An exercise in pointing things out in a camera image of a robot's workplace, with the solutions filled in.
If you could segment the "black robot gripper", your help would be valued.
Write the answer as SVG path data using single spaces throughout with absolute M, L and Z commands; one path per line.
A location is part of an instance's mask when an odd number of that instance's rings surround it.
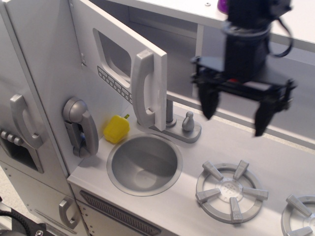
M 254 135 L 260 137 L 275 113 L 289 108 L 291 91 L 296 85 L 266 65 L 271 55 L 270 24 L 250 28 L 226 24 L 222 31 L 225 34 L 223 58 L 195 56 L 191 59 L 195 66 L 192 81 L 198 89 L 203 115 L 210 120 L 215 114 L 220 92 L 257 101 Z M 239 82 L 230 82 L 232 78 Z

